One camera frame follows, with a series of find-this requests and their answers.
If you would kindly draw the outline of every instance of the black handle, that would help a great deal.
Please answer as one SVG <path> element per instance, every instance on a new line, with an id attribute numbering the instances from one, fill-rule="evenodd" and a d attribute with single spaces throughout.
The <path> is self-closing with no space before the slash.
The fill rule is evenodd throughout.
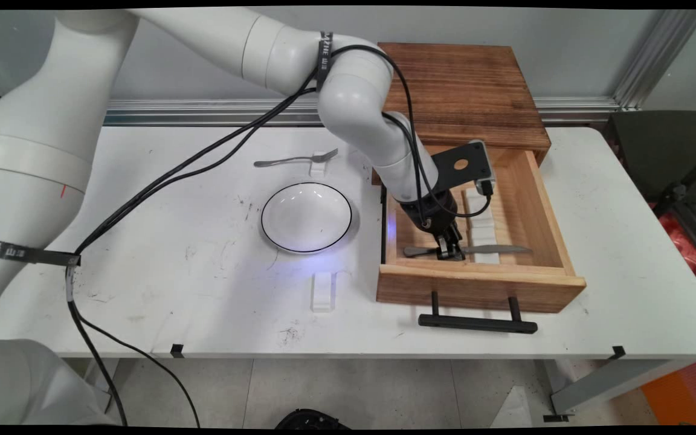
<path id="1" fill-rule="evenodd" d="M 428 327 L 450 327 L 456 329 L 489 330 L 494 332 L 511 332 L 515 334 L 532 334 L 538 330 L 536 322 L 523 322 L 520 319 L 520 304 L 516 297 L 509 298 L 511 320 L 480 319 L 474 317 L 455 317 L 439 315 L 439 295 L 431 292 L 431 314 L 420 314 L 417 324 Z"/>

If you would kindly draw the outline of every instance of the butter knife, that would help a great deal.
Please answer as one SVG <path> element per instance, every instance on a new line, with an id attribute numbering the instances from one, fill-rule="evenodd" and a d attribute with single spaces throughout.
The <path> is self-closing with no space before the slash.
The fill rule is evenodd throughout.
<path id="1" fill-rule="evenodd" d="M 492 253 L 532 253 L 529 248 L 516 245 L 480 245 L 463 246 L 461 252 L 464 254 L 492 254 Z M 418 248 L 417 246 L 405 246 L 405 257 L 428 256 L 436 254 L 437 248 Z"/>

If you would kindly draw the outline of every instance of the tiled floor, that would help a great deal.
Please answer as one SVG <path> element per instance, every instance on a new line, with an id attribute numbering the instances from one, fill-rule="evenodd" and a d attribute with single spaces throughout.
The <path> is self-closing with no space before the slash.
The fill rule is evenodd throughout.
<path id="1" fill-rule="evenodd" d="M 268 428 L 296 408 L 340 419 L 352 429 L 489 427 L 514 385 L 524 386 L 535 427 L 657 424 L 640 389 L 567 424 L 552 413 L 549 382 L 539 361 L 171 359 L 204 427 Z M 114 375 L 128 423 L 191 427 L 179 386 L 144 359 L 121 361 Z M 116 415 L 110 405 L 110 415 Z"/>

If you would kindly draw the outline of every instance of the white table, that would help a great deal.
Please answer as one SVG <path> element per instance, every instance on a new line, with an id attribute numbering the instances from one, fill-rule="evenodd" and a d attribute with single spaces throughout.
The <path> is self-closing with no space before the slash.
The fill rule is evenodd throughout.
<path id="1" fill-rule="evenodd" d="M 144 185 L 230 131 L 104 127 L 82 210 L 50 248 L 74 250 Z M 538 323 L 535 334 L 420 327 L 417 316 L 429 313 L 428 306 L 375 302 L 379 187 L 370 184 L 364 157 L 320 127 L 261 129 L 223 166 L 152 196 L 83 253 L 77 304 L 91 322 L 166 358 L 174 344 L 183 345 L 186 358 L 549 360 L 605 359 L 622 346 L 627 354 L 619 361 L 658 361 L 639 375 L 657 377 L 693 363 L 696 278 L 599 133 L 547 131 L 552 149 L 541 174 L 574 268 L 588 285 L 560 314 L 524 313 Z M 231 145 L 196 167 L 218 160 Z M 251 162 L 336 147 L 339 158 L 322 181 L 353 202 L 358 227 L 346 243 L 318 256 L 277 251 L 260 235 L 259 210 L 278 189 L 309 179 L 308 165 L 257 169 Z M 328 314 L 310 309 L 310 279 L 320 271 L 337 272 L 336 308 Z M 506 311 L 440 311 L 509 318 Z M 138 356 L 89 335 L 105 357 Z M 66 308 L 61 268 L 28 265 L 5 291 L 0 339 L 15 338 L 39 341 L 63 357 L 89 356 Z"/>

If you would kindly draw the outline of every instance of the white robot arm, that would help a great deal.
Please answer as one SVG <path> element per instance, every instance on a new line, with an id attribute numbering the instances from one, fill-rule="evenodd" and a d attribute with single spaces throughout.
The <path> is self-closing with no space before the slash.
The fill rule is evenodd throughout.
<path id="1" fill-rule="evenodd" d="M 139 18 L 166 30 L 216 66 L 293 94 L 317 62 L 319 32 L 247 8 L 60 11 L 44 66 L 0 99 L 0 240 L 45 248 L 80 209 L 111 86 Z M 335 35 L 332 49 L 371 42 Z M 373 53 L 339 55 L 318 93 L 326 129 L 369 158 L 389 192 L 417 200 L 403 133 L 382 118 L 393 70 Z M 395 117 L 407 123 L 401 114 Z M 418 141 L 431 184 L 436 166 Z M 0 259 L 0 295 L 24 263 Z"/>

